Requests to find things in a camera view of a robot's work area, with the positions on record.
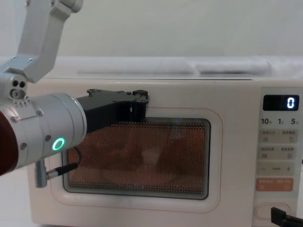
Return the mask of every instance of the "white wall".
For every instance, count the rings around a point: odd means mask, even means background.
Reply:
[[[0,56],[13,56],[17,51],[15,11],[12,0],[0,1]]]
[[[303,55],[302,0],[84,0],[60,47],[67,56],[254,54]]]

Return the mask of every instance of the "brown cylinder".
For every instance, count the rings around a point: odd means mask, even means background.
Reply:
[[[13,171],[18,162],[18,143],[13,128],[0,112],[0,176]]]

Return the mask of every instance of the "mesh screen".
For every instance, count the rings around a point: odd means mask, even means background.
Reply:
[[[204,199],[206,144],[203,121],[118,123],[86,136],[78,146],[81,165],[68,174],[66,187],[70,192]],[[76,161],[76,152],[68,151],[67,162]]]

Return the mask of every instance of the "green led ring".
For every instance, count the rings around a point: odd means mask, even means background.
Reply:
[[[65,144],[65,139],[63,138],[58,138],[54,143],[53,143],[53,150],[57,151],[60,150]]]

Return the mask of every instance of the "orange button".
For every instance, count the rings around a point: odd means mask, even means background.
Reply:
[[[256,190],[259,192],[291,192],[293,178],[257,178]]]

